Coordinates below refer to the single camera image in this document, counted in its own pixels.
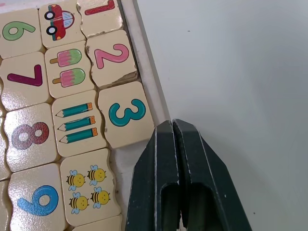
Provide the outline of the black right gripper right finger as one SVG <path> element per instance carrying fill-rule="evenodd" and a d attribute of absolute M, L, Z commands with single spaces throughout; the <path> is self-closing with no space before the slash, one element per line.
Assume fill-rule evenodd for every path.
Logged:
<path fill-rule="evenodd" d="M 193 124 L 174 119 L 172 125 L 183 183 L 183 226 L 188 231 L 250 231 L 224 162 Z"/>

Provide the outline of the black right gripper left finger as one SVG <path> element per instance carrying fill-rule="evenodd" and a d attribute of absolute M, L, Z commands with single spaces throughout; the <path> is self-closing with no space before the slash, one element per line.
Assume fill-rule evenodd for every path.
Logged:
<path fill-rule="evenodd" d="M 175 231 L 180 222 L 180 178 L 173 127 L 155 127 L 134 169 L 127 231 Z"/>

